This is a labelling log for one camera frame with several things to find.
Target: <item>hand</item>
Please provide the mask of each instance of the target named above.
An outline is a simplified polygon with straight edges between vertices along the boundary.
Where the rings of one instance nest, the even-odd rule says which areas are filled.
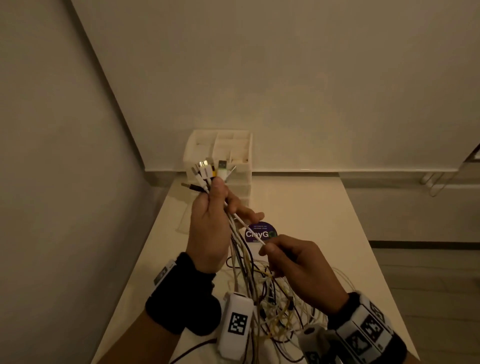
[[[228,257],[231,231],[224,211],[225,200],[228,212],[238,214],[247,224],[265,217],[263,212],[255,213],[242,205],[221,178],[214,178],[210,194],[200,193],[193,202],[186,250],[195,268],[204,273],[218,272]]]
[[[279,235],[262,246],[260,255],[268,256],[275,276],[287,277],[295,293],[324,314],[337,313],[347,302],[347,292],[314,242]]]

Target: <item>tile floor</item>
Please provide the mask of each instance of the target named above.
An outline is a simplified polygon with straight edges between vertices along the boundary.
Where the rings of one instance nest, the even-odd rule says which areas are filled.
[[[373,252],[421,362],[480,364],[480,251]]]

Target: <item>wristband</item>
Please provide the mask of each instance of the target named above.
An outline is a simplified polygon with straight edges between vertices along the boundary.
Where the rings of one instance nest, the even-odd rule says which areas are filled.
[[[329,331],[335,332],[349,354],[347,362],[403,363],[407,347],[392,330],[390,320],[360,292],[348,295],[340,311],[328,317]]]
[[[198,327],[199,317],[192,307],[213,308],[207,316],[217,315],[220,303],[212,296],[215,275],[199,272],[188,254],[181,253],[176,262],[170,261],[155,279],[155,290],[145,303],[146,313],[172,334],[181,334],[185,327],[192,327],[192,332],[202,331],[200,334],[203,334],[205,329],[210,328],[205,328],[203,321]]]

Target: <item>person's left hand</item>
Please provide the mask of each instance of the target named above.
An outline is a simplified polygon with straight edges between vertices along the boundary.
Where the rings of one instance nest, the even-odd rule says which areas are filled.
[[[225,200],[227,211],[236,213],[246,224],[256,224],[265,217],[263,212],[255,213],[242,205],[221,178],[214,178],[210,194],[200,193],[193,202],[186,250],[195,268],[204,273],[218,272],[228,257],[231,231]]]

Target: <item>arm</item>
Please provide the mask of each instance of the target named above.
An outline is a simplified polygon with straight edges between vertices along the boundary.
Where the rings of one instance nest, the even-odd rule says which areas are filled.
[[[347,303],[347,292],[317,244],[279,235],[268,240],[260,249],[260,255],[268,256],[275,276],[286,277],[301,299],[327,316],[337,314]],[[408,352],[403,363],[420,361]]]
[[[231,232],[224,212],[225,200],[229,212],[237,213],[244,221],[256,223],[264,218],[263,213],[243,206],[220,178],[214,178],[210,194],[199,194],[192,205],[186,253],[199,272],[216,273],[227,259]],[[180,335],[157,324],[144,310],[99,363],[167,364],[179,339]]]

